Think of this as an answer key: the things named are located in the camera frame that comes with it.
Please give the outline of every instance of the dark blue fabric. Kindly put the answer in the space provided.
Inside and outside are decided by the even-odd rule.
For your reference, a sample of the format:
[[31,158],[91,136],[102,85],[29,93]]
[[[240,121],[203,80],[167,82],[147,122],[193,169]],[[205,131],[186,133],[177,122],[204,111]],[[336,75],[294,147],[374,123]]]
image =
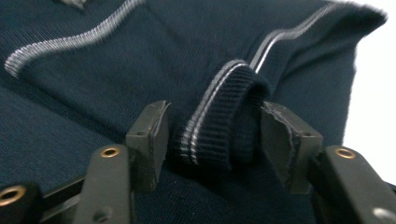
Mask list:
[[[122,1],[90,1],[84,12],[52,1],[0,4],[4,63],[24,45],[90,30]],[[103,41],[34,59],[19,80],[1,68],[0,184],[62,185],[84,173],[93,150],[122,142],[145,105],[167,100],[170,153],[157,190],[136,196],[139,222],[313,223],[309,196],[283,190],[262,155],[260,105],[286,105],[325,145],[341,144],[356,44],[384,18],[339,4],[303,35],[276,42],[258,74],[248,64],[273,31],[328,4],[150,0]],[[208,92],[197,140],[187,135],[183,149]]]

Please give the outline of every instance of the ribbed hem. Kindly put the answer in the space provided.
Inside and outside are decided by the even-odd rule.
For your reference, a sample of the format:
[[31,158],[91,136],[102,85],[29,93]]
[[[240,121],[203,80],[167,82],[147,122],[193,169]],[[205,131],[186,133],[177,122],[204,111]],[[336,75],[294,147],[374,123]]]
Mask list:
[[[187,124],[181,138],[180,156],[184,162],[230,170],[232,144],[254,141],[245,130],[255,130],[259,125],[255,119],[247,122],[237,122],[238,116],[245,106],[260,108],[266,96],[264,84],[255,81],[254,72],[241,60],[226,63],[215,75],[207,88],[201,103]],[[242,154],[253,154],[254,147]]]

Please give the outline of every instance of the navy blue garment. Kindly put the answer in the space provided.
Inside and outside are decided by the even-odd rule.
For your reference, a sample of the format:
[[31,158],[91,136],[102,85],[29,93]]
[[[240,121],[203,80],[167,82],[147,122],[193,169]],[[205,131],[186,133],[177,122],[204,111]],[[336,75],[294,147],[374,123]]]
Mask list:
[[[286,105],[341,144],[356,44],[384,17],[314,0],[96,0],[83,12],[15,0],[0,22],[0,183],[62,185],[167,100],[168,161],[137,196],[140,222],[312,223],[309,196],[283,190],[262,155],[260,106]],[[26,154],[35,139],[40,154]]]

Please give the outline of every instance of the white background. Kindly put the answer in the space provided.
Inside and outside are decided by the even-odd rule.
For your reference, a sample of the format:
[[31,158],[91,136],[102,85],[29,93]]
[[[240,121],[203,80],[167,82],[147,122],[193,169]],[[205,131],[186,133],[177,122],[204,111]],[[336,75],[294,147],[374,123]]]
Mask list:
[[384,10],[388,21],[358,45],[344,146],[359,151],[396,185],[396,1],[353,2]]

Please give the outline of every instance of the fabric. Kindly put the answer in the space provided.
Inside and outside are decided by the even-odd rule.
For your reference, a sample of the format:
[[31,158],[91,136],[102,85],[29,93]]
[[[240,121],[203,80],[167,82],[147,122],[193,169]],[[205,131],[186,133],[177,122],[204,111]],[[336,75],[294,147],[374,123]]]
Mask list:
[[[384,22],[368,7],[314,0],[96,0],[83,12],[14,0],[0,10],[0,183],[62,185],[167,100],[169,153],[158,189],[137,196],[142,223],[314,222],[309,196],[283,190],[262,155],[260,106],[285,105],[340,145],[356,44]],[[37,138],[40,153],[26,152]]]

